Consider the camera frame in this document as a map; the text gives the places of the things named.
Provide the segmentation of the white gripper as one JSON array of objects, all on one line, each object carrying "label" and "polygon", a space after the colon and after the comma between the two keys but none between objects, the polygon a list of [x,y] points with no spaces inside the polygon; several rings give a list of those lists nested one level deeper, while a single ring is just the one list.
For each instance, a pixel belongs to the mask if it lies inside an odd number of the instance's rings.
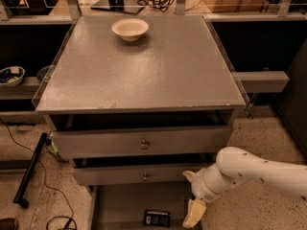
[{"label": "white gripper", "polygon": [[182,223],[184,228],[195,227],[206,211],[206,203],[213,202],[222,193],[246,184],[246,179],[231,178],[220,172],[217,165],[200,169],[197,172],[182,173],[191,183],[191,191],[195,199],[188,201],[187,215]]}]

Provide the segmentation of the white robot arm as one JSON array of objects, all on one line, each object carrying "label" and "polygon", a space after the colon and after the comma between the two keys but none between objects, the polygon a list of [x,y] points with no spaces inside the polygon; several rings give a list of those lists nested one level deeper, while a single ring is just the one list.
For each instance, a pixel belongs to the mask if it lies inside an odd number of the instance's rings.
[{"label": "white robot arm", "polygon": [[194,199],[188,201],[184,228],[193,228],[203,217],[207,204],[226,191],[251,180],[258,180],[276,189],[307,200],[307,167],[298,164],[262,159],[237,147],[225,147],[216,162],[197,172],[182,173],[191,183]]}]

